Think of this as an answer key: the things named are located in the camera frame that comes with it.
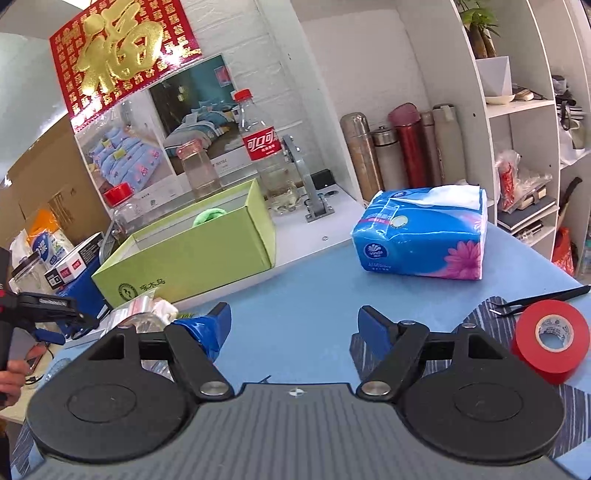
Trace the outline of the person's left hand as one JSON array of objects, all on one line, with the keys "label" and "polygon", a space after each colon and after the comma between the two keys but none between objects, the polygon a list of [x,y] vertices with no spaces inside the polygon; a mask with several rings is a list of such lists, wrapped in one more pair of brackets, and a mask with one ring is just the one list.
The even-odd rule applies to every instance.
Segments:
[{"label": "person's left hand", "polygon": [[0,372],[0,391],[5,396],[1,401],[1,409],[11,407],[18,402],[26,377],[31,374],[28,361],[43,356],[45,352],[45,345],[37,344],[27,353],[24,360],[10,360],[6,370]]}]

